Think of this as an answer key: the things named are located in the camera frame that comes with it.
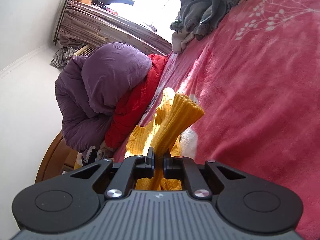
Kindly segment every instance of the white floral pattern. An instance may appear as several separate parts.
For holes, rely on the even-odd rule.
[[[319,12],[301,4],[299,0],[261,0],[249,15],[248,20],[242,28],[236,32],[235,40],[241,40],[250,31],[265,30],[272,31],[286,21],[308,12]]]

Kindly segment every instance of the pink blanket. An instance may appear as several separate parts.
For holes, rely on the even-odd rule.
[[[170,56],[140,122],[151,119],[165,87],[193,98],[205,115],[182,134],[183,155],[296,192],[304,204],[297,232],[306,239],[320,237],[319,24],[319,0],[241,3],[208,37]]]

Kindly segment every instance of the checkered cloth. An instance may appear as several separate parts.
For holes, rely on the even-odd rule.
[[[57,51],[57,56],[50,62],[50,65],[56,68],[64,68],[68,64],[69,60],[73,57],[73,54],[85,45],[85,43],[82,43],[75,49],[73,47],[63,46],[63,48],[60,48]]]

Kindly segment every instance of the pile of clothes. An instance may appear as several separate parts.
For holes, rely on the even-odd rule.
[[[167,57],[108,43],[70,60],[56,98],[66,144],[84,164],[110,157],[138,123],[158,86]]]
[[[180,0],[181,9],[170,29],[173,53],[182,53],[194,37],[201,40],[218,27],[233,6],[246,0]]]

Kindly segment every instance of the gray clothes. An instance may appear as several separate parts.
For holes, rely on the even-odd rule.
[[[218,27],[219,22],[236,6],[239,0],[180,0],[181,9],[178,19],[171,30],[180,32],[185,29],[193,32],[198,40]]]

